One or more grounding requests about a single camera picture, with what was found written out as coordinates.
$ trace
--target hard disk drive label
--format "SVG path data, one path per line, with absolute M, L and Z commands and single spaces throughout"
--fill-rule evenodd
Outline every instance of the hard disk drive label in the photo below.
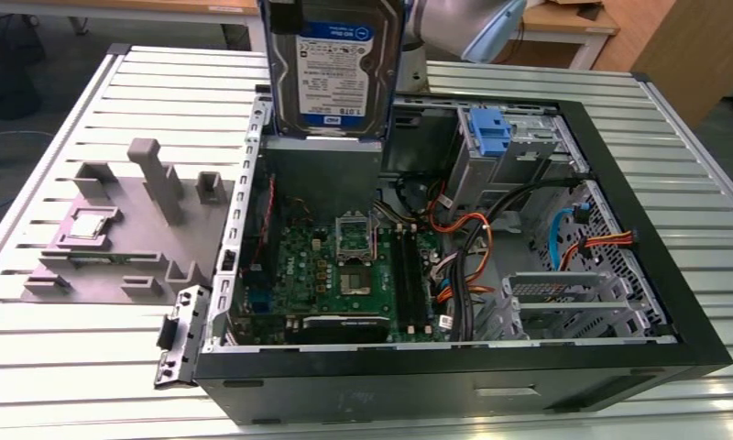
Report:
M 300 112 L 312 124 L 356 125 L 367 114 L 370 75 L 362 63 L 375 32 L 339 23 L 308 25 L 296 37 Z

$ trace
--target black cable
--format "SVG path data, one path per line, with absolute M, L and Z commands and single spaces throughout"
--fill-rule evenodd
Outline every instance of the black cable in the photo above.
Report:
M 531 183 L 523 184 L 523 186 L 515 188 L 501 198 L 498 203 L 491 206 L 487 211 L 487 220 L 493 223 L 497 218 L 501 216 L 503 211 L 530 192 L 549 187 L 577 187 L 582 182 L 589 179 L 589 176 L 575 176 L 565 177 L 561 179 L 546 179 L 542 181 L 535 181 Z M 467 239 L 465 240 L 465 246 L 462 247 L 461 253 L 455 258 L 455 264 L 450 271 L 450 280 L 451 280 L 451 291 L 454 298 L 458 299 L 455 302 L 457 308 L 462 308 L 459 313 L 454 315 L 454 328 L 462 327 L 462 337 L 463 341 L 474 340 L 474 304 L 470 297 L 470 288 L 467 287 L 467 276 L 466 276 L 466 261 L 467 253 L 470 248 L 475 245 L 478 240 L 478 235 L 483 232 L 482 227 L 477 227 L 470 231 Z
M 405 177 L 401 177 L 397 182 L 394 183 L 394 191 L 397 192 L 397 198 L 401 201 L 401 204 L 403 205 L 405 210 L 407 211 L 407 214 L 418 221 L 422 222 L 421 216 L 417 214 L 417 210 L 411 206 L 411 203 L 407 201 L 407 197 L 405 197 L 403 193 L 405 189 Z
M 514 44 L 511 45 L 511 51 L 509 52 L 506 59 L 502 61 L 497 61 L 495 64 L 506 64 L 507 62 L 514 60 L 514 57 L 517 57 L 517 55 L 519 54 L 523 44 L 525 44 L 525 19 L 522 19 L 522 22 L 519 24 L 519 35 L 514 40 Z
M 399 215 L 399 213 L 394 210 L 391 205 L 386 203 L 383 200 L 375 199 L 374 204 L 376 204 L 376 207 L 379 210 L 383 210 L 383 214 L 391 218 L 397 223 L 410 223 L 403 215 Z

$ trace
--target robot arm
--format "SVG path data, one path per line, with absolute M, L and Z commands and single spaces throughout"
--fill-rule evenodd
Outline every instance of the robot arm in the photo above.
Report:
M 415 0 L 405 32 L 398 90 L 427 87 L 426 44 L 489 63 L 519 27 L 527 0 Z

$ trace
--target motherboard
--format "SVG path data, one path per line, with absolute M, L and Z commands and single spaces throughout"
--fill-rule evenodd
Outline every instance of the motherboard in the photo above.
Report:
M 398 275 L 398 271 L 406 272 L 405 268 L 395 269 L 403 260 L 395 243 L 402 237 L 417 242 L 418 259 L 411 264 L 418 267 Z M 358 326 L 367 338 L 371 332 L 364 331 L 366 327 L 385 327 L 389 342 L 446 340 L 446 331 L 433 324 L 434 297 L 422 275 L 439 260 L 438 249 L 434 232 L 398 231 L 379 223 L 372 226 L 372 222 L 287 227 L 274 287 L 247 289 L 248 313 L 235 317 L 238 341 L 251 345 L 294 344 L 299 341 L 292 335 L 310 318 L 320 320 L 322 325 Z M 344 258 L 355 251 L 362 252 L 363 259 Z M 407 275 L 418 278 L 409 289 Z M 409 321 L 409 315 L 418 319 Z

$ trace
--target hard drive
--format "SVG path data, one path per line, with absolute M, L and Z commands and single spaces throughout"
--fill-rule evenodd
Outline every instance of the hard drive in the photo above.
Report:
M 405 32 L 402 0 L 263 0 L 283 136 L 381 139 Z

